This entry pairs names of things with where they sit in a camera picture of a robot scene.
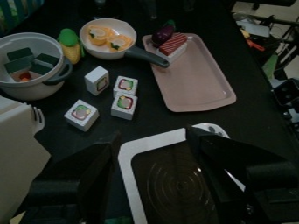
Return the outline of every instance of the table surface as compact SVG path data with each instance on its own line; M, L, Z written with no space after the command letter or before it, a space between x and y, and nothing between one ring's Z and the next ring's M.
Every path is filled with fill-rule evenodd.
M156 1L159 2L157 19L153 21L148 19L137 0L119 2L123 6L120 19L135 28L137 36L135 44L139 47L143 48L141 37L151 34L168 18L175 20L177 32L196 33L200 36L238 100L234 104L209 111L175 113L164 105L148 62L129 58L100 60L87 54L73 67L72 76L57 93L43 100L31 102L41 109L45 116L45 127L36 134L36 139L51 153L51 164L80 151L116 130L121 133L124 143L176 130L185 124L215 123L227 131L234 140L278 153L299 165L298 139L282 116L267 78L232 16L220 1L200 0L195 4L195 10L188 13L181 10L183 1L175 1L176 3L171 0ZM63 28L71 28L79 33L80 27L88 22L79 14L79 7L81 7L79 0L45 1L40 10L13 32L39 32L55 39ZM84 75L97 66L108 70L112 85L99 96L95 96L87 91ZM112 88L119 75L139 81L137 104L132 121L111 115ZM100 114L100 118L87 132L72 127L64 118L65 112L77 99L96 107ZM116 169L107 217L128 214L125 188L120 171Z

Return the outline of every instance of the pot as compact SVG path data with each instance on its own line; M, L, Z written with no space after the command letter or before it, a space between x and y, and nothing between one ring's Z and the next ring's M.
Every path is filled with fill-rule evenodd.
M9 62L7 53L29 47L36 57L47 53L59 58L53 69L41 77L16 82L5 71L4 64ZM71 76L72 64L63 56L59 42L47 35L35 32L24 32L0 38L0 88L15 99L33 101L52 95L60 88L65 79Z
M123 51L111 52L107 45L101 45L101 46L92 45L89 42L89 37L88 37L89 25L108 27L109 29L113 30L113 32L116 34L123 34L123 35L128 36L132 39L131 46ZM83 44L87 52L92 56L95 56L96 58L99 58L101 60L116 60L123 57L128 57L128 58L145 60L145 61L156 64L159 67L169 66L169 63L165 59L163 59L156 54L153 54L135 46L136 31L132 28L132 26L121 20L117 20L113 18L100 18L100 19L95 19L95 20L89 21L87 24L84 24L84 26L80 29L79 38L80 38L81 44Z

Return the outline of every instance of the small white box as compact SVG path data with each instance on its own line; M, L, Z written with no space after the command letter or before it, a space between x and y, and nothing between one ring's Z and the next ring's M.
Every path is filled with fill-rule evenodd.
M101 66L96 67L85 75L87 89L93 95L99 93L108 87L108 70Z
M116 84L113 87L113 96L116 97L117 92L128 95L136 95L136 86L137 86L136 79L127 78L124 76L117 76Z
M87 131L99 118L99 110L83 100L77 100L64 117L69 124L83 131Z
M135 95L117 92L111 108L111 115L132 120L136 110L136 99Z

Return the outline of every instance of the yellow corn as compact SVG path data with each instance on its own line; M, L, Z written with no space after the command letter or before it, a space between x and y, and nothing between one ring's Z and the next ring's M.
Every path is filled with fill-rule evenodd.
M72 65L77 64L80 61L80 43L75 46L65 46L60 43L61 51L64 56L69 59Z

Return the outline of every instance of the burner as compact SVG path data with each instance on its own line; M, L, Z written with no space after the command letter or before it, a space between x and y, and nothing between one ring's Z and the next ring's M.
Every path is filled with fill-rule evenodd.
M211 192L185 142L136 154L132 170L149 224L219 223Z

